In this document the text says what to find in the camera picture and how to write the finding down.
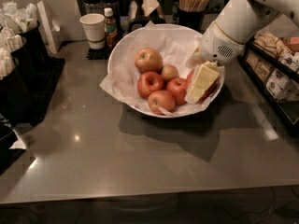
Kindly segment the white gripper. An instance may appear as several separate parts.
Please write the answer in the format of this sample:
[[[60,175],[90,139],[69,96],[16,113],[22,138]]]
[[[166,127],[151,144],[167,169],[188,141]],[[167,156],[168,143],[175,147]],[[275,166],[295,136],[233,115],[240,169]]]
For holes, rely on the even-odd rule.
[[[220,69],[216,63],[210,61],[225,65],[240,55],[243,50],[243,44],[234,41],[213,21],[199,42],[200,56],[207,62],[195,66],[185,101],[192,105],[198,103],[198,99],[204,92],[219,79]]]

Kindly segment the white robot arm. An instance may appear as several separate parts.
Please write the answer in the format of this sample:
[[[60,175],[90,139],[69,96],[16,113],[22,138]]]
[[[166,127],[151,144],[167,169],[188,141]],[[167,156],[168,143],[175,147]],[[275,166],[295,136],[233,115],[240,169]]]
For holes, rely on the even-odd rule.
[[[241,54],[245,44],[278,15],[284,14],[298,24],[299,0],[229,0],[216,20],[209,24],[198,40],[196,63],[217,61],[221,76],[217,89],[203,101],[209,105],[224,83],[224,66]]]

